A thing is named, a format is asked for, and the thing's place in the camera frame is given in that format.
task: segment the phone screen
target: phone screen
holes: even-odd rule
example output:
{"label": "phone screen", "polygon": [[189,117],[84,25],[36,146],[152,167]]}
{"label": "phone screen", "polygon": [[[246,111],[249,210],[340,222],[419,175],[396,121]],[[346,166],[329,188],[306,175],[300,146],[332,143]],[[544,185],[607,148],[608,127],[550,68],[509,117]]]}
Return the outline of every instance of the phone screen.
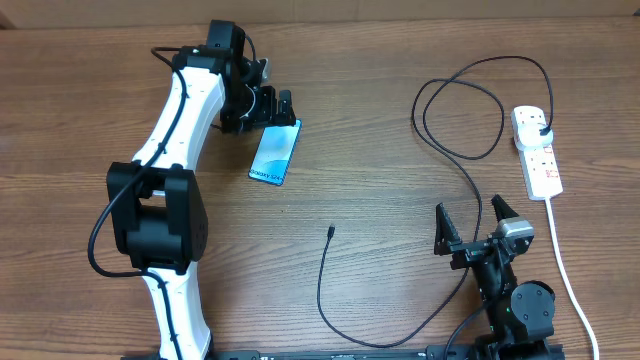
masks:
{"label": "phone screen", "polygon": [[300,120],[296,120],[294,126],[273,126],[264,129],[256,157],[249,170],[249,177],[273,185],[284,184],[301,126]]}

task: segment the cable connector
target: cable connector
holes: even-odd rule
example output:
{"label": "cable connector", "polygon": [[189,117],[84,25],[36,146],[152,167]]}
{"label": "cable connector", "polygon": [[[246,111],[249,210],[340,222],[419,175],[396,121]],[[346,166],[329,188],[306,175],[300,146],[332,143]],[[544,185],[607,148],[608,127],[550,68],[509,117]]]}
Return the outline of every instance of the cable connector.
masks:
{"label": "cable connector", "polygon": [[516,147],[520,151],[549,146],[553,130],[547,126],[544,111],[535,106],[518,106],[511,112]]}
{"label": "cable connector", "polygon": [[336,226],[334,224],[331,224],[329,226],[329,231],[327,231],[327,239],[331,240],[335,232],[336,232]]}

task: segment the power strip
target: power strip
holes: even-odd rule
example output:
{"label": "power strip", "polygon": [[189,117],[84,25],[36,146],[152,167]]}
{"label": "power strip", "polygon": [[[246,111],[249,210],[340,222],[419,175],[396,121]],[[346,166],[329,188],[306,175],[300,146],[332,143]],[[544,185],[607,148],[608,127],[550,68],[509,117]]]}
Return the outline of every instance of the power strip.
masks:
{"label": "power strip", "polygon": [[562,182],[551,146],[553,130],[546,136],[539,133],[547,124],[544,112],[534,106],[518,106],[511,112],[511,124],[529,199],[544,200],[560,194]]}
{"label": "power strip", "polygon": [[522,172],[524,181],[527,185],[527,193],[531,200],[544,200],[547,215],[549,217],[549,229],[551,231],[551,242],[553,243],[553,251],[558,263],[558,269],[562,276],[562,281],[567,288],[569,299],[573,307],[575,307],[580,320],[584,324],[591,346],[593,348],[594,360],[600,359],[600,350],[598,349],[598,341],[596,335],[589,324],[587,316],[582,311],[578,300],[576,299],[569,277],[562,263],[560,254],[560,246],[558,245],[558,235],[556,234],[556,224],[553,218],[551,208],[551,198],[562,192],[562,182],[560,181],[560,173],[558,172],[558,163],[551,142],[553,141],[553,132],[550,131],[546,135],[541,135],[540,130],[546,127],[547,123],[544,112],[534,106],[518,106],[511,112],[511,124],[513,125],[513,138],[520,154],[520,163],[522,164]]}

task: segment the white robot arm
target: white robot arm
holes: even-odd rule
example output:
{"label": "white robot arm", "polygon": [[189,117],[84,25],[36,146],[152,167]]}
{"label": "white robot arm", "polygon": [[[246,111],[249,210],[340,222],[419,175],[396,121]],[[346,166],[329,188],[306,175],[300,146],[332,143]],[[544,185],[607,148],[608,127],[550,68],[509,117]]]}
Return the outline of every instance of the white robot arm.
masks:
{"label": "white robot arm", "polygon": [[[165,152],[153,166],[169,169],[174,164],[179,164],[184,169],[195,171],[207,131],[224,105],[224,83],[222,76],[205,68],[185,67],[181,73],[187,83],[188,98]],[[177,74],[173,74],[171,92],[158,124],[147,143],[135,154],[133,161],[145,164],[151,159],[173,121],[181,95],[180,79]]]}
{"label": "white robot arm", "polygon": [[[153,166],[169,169],[178,164],[186,170],[195,171],[207,131],[224,104],[224,83],[220,75],[211,73],[208,69],[185,67],[181,72],[187,84],[189,97],[178,125],[166,144],[166,151]],[[180,79],[174,74],[171,92],[162,115],[147,143],[133,157],[134,162],[140,161],[144,164],[156,152],[158,143],[162,141],[173,121],[181,95]],[[164,196],[164,191],[155,190],[154,195]],[[181,357],[201,360],[209,353],[212,337],[202,314],[197,269],[198,263],[193,261],[183,275],[177,274],[173,269],[151,267],[147,271],[165,281]],[[167,360],[178,359],[169,331],[162,291],[155,279],[148,276],[143,278],[149,287],[160,329],[159,356]]]}
{"label": "white robot arm", "polygon": [[[217,116],[223,133],[291,126],[296,120],[288,91],[280,92],[278,102],[271,86],[261,86],[268,80],[268,61],[256,60],[255,53],[253,61],[242,56],[245,37],[231,22],[212,21],[206,45],[179,49],[170,63],[174,74],[169,98],[148,141],[132,163],[113,163],[107,174],[116,245],[141,270],[162,340],[159,352],[151,357],[123,359],[211,356],[213,338],[202,313],[197,280],[208,219],[194,175],[207,131]],[[179,112],[184,90],[187,96]],[[175,128],[162,144],[172,124]],[[161,144],[164,150],[158,156]],[[140,198],[152,195],[165,197],[166,207],[141,204]],[[92,246],[90,241],[94,269],[105,276],[119,275],[95,264]]]}

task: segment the power socket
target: power socket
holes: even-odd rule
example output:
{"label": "power socket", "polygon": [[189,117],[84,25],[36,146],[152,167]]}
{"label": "power socket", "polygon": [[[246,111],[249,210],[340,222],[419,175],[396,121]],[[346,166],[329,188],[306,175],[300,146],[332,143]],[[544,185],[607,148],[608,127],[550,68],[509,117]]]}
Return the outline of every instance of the power socket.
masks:
{"label": "power socket", "polygon": [[518,106],[511,113],[511,123],[529,199],[544,200],[560,194],[562,182],[551,146],[553,130],[540,135],[540,129],[547,125],[544,112],[534,106]]}
{"label": "power socket", "polygon": [[530,150],[553,142],[553,130],[540,135],[540,130],[547,127],[544,111],[540,108],[528,105],[516,107],[511,112],[511,124],[518,150]]}

